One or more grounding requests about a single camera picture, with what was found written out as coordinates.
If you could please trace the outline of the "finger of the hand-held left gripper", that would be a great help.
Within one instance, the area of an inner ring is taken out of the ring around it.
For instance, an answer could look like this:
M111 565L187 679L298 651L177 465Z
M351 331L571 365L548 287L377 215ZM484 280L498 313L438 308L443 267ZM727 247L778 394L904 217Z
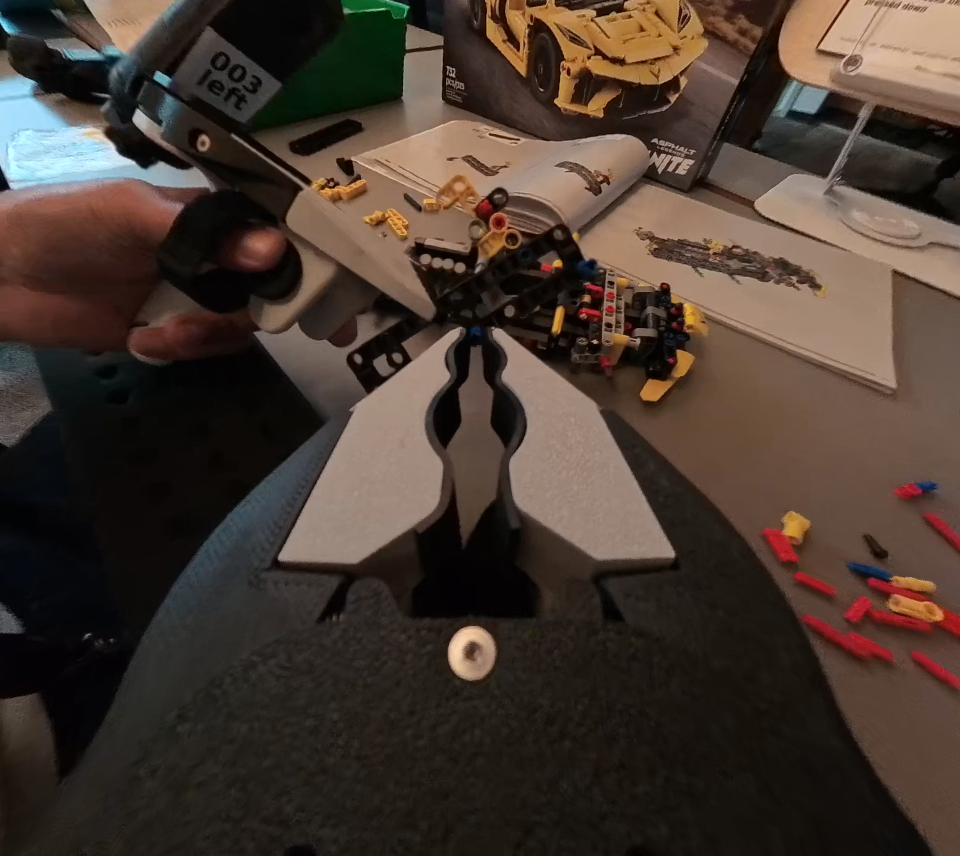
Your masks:
M289 324L346 325L370 310L379 296L431 321L437 313L406 244L392 231L383 238L366 223L368 198L382 205L379 191L353 200L326 199L305 183L289 208L289 238L301 260L302 277L289 298Z

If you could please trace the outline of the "open instruction booklet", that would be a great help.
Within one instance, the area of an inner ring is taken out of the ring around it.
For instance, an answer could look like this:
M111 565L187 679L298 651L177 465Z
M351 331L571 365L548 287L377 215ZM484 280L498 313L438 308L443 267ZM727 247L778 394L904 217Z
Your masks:
M882 393L898 387L892 271L645 181L654 155L626 134L548 142L456 120L356 157L424 197L454 177L505 189L538 234L564 223L582 253L769 346Z

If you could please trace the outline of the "clear plastic bag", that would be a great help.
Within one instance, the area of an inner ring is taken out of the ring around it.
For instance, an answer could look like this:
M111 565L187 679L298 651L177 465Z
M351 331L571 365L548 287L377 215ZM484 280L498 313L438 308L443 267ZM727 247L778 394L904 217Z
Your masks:
M19 189L97 178L131 165L102 127L24 128L7 142L4 173L10 187Z

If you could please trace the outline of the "white paper sheet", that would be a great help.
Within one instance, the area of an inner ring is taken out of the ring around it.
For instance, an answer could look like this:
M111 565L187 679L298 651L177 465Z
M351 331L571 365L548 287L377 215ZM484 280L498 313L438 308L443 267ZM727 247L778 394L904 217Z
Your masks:
M126 55L175 0L84 0L111 44Z

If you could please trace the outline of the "black mesh-back office chair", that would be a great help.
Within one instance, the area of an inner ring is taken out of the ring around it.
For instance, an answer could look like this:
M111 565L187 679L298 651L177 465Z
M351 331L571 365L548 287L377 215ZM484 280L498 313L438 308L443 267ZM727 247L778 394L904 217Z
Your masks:
M258 343L162 367L74 349L28 360L50 410L2 446L2 607L66 650L37 692L63 778L188 562L325 419Z

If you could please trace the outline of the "green plastic bin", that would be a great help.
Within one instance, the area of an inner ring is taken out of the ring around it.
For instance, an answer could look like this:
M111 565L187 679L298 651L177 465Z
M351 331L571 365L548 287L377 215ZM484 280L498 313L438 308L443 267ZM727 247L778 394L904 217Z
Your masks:
M119 130L165 97L255 132L398 99L405 8L389 0L175 0L113 67Z

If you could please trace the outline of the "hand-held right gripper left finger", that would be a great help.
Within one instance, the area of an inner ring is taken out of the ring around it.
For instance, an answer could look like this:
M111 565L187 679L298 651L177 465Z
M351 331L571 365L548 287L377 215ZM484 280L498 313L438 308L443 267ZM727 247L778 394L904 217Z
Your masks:
M408 615L466 611L449 446L469 371L467 334L452 330L354 406L277 557L339 579L324 615L345 614L365 579Z

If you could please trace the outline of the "black lego frame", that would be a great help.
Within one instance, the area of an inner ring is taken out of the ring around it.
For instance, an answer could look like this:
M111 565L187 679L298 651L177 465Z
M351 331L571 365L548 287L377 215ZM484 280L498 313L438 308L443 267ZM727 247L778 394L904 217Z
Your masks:
M426 317L406 310L347 353L347 366L366 393L411 363L405 343L428 325L504 327L582 291L598 270L598 262L585 257L563 223L490 256L480 254L479 243L438 238L416 238L407 255L434 313Z

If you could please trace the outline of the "scattered small lego pins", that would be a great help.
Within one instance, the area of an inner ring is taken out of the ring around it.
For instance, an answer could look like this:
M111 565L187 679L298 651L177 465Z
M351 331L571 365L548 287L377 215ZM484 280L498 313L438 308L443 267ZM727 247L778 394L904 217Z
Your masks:
M892 634L903 644L908 662L931 681L957 694L958 666L945 665L930 646L938 639L959 637L958 607L945 604L936 581L898 572L892 550L870 532L860 539L867 560L849 559L843 569L855 590L840 590L834 582L804 570L802 550L812 533L812 522L789 510L775 526L763 527L761 541L773 559L788 572L794 587L819 600L842 606L831 617L802 613L799 622L818 643L858 664L898 664L896 645L882 642Z

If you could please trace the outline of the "yellow lego connector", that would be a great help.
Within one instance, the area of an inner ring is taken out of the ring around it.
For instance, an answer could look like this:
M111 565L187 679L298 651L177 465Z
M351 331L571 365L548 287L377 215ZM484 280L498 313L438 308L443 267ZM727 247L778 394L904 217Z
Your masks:
M444 183L433 196L425 197L421 207L427 213L446 211L458 206L473 212L480 202L481 196L471 180L457 174Z

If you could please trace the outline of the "black lego beam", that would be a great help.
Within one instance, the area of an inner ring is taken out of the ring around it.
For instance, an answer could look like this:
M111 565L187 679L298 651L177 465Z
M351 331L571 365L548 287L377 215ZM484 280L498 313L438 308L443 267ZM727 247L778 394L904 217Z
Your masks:
M324 152L364 131L363 123L355 118L342 118L289 142L289 152L306 157Z

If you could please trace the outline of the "wooden white document stand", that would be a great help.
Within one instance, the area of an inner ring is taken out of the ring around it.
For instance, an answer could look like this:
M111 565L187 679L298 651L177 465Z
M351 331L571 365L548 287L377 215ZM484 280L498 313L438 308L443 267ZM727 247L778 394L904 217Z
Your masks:
M886 264L945 294L959 295L958 227L844 184L855 142L873 112L892 109L948 126L959 122L958 80L922 73L918 86L905 79L854 72L822 54L819 43L847 0L795 0L782 23L778 55L793 80L861 102L828 176L791 175L759 197L754 207L767 220Z

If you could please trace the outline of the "partly built lego chassis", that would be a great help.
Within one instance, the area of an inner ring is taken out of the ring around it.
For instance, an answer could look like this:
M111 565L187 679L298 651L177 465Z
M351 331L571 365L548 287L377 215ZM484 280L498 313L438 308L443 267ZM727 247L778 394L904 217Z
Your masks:
M670 286L643 285L598 262L593 280L555 305L498 328L546 360L611 376L619 365L638 368L640 399L660 401L690 371L693 333L705 335L700 311Z

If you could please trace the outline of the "person's left hand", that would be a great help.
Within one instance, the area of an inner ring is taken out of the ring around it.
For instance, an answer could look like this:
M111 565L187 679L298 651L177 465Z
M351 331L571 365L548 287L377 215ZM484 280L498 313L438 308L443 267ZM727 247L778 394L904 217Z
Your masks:
M258 331L246 310L197 310L135 325L158 284L158 250L202 194L136 179L26 190L1 199L1 341L150 361L232 354Z

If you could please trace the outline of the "small yellow lego assembly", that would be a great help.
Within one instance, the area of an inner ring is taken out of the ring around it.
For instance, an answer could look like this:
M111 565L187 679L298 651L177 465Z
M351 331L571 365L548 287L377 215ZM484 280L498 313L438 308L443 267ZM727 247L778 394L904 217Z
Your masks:
M509 202L508 190L495 187L473 207L467 235L477 268L504 250L516 250L522 243L522 233L506 214Z

